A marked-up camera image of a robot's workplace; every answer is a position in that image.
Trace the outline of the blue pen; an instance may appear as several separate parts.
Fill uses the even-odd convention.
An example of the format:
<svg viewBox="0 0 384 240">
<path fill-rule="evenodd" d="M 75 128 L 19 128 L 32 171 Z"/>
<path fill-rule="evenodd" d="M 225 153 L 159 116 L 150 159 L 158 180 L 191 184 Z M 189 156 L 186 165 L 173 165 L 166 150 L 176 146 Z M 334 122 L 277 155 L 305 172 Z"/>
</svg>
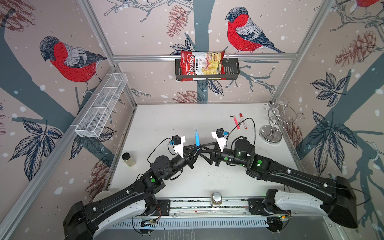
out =
<svg viewBox="0 0 384 240">
<path fill-rule="evenodd" d="M 198 130 L 195 130 L 195 140 L 196 140 L 196 146 L 200 146 L 200 137 L 199 137 L 199 133 L 198 133 Z"/>
</svg>

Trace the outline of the pink pen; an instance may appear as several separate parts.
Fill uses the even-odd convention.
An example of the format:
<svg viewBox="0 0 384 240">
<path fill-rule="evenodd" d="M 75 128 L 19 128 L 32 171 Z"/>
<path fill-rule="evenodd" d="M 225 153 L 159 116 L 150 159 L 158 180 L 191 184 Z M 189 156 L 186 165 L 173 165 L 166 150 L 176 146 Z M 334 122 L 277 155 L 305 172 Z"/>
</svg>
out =
<svg viewBox="0 0 384 240">
<path fill-rule="evenodd" d="M 235 124 L 236 124 L 236 129 L 239 130 L 239 129 L 240 129 L 240 126 L 239 126 L 239 122 L 238 122 L 236 116 L 233 116 L 233 119 L 234 119 L 234 122 L 235 122 Z"/>
</svg>

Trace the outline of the white marker pen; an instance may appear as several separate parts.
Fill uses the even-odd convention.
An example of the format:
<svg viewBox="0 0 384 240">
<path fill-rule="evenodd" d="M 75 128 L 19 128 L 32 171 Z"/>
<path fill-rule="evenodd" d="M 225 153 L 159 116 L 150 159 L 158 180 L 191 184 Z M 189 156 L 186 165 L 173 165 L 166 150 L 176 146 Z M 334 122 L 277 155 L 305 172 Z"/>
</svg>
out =
<svg viewBox="0 0 384 240">
<path fill-rule="evenodd" d="M 246 125 L 246 123 L 245 123 L 245 120 L 244 120 L 244 118 L 243 118 L 243 117 L 241 117 L 241 120 L 242 120 L 242 125 L 243 125 L 244 129 L 245 129 L 245 130 L 247 130 L 247 129 L 248 129 L 248 127 L 247 127 L 247 125 Z"/>
</svg>

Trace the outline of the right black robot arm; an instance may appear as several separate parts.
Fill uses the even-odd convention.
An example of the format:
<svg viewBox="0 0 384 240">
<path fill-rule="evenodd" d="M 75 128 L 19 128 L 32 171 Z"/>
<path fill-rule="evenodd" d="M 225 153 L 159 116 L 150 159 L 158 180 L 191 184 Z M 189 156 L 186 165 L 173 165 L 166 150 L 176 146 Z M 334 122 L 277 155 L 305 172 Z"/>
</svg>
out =
<svg viewBox="0 0 384 240">
<path fill-rule="evenodd" d="M 245 167 L 246 174 L 256 180 L 279 183 L 321 201 L 320 209 L 335 223 L 351 229 L 358 227 L 357 198 L 349 181 L 312 176 L 292 170 L 272 159 L 257 155 L 255 147 L 245 138 L 235 141 L 233 149 L 220 149 L 218 143 L 202 145 L 194 158 L 202 157 L 210 165 L 227 162 Z"/>
</svg>

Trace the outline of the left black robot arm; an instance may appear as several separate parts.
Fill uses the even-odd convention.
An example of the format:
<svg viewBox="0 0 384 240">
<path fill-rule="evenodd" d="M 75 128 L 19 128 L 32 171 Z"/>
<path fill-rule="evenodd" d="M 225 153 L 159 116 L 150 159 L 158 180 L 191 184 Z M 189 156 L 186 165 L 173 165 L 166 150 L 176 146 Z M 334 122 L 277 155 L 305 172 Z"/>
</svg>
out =
<svg viewBox="0 0 384 240">
<path fill-rule="evenodd" d="M 75 203 L 63 221 L 66 240 L 92 240 L 110 226 L 136 216 L 167 216 L 169 201 L 159 202 L 155 195 L 166 180 L 176 179 L 185 166 L 194 167 L 199 147 L 183 147 L 184 153 L 173 159 L 157 157 L 150 169 L 130 186 L 102 200 L 84 205 Z"/>
</svg>

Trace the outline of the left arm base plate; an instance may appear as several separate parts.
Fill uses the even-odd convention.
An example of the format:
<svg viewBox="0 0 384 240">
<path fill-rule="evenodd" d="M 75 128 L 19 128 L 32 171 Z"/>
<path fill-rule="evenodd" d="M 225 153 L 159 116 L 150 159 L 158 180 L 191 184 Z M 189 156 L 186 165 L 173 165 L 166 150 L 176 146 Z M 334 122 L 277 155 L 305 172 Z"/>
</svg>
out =
<svg viewBox="0 0 384 240">
<path fill-rule="evenodd" d="M 171 200 L 169 199 L 160 199 L 157 200 L 156 207 L 145 210 L 144 213 L 137 215 L 137 217 L 162 217 L 169 216 L 171 210 Z"/>
</svg>

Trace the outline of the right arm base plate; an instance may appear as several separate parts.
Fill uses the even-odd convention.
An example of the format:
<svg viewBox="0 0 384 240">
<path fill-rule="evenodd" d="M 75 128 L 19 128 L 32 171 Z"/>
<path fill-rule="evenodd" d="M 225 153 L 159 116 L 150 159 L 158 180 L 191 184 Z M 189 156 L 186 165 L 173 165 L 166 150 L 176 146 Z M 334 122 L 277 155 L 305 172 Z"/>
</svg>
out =
<svg viewBox="0 0 384 240">
<path fill-rule="evenodd" d="M 262 198 L 251 198 L 248 199 L 248 210 L 251 215 L 260 215 L 260 216 L 290 216 L 291 211 L 283 210 L 278 207 L 274 200 L 266 200 Z"/>
</svg>

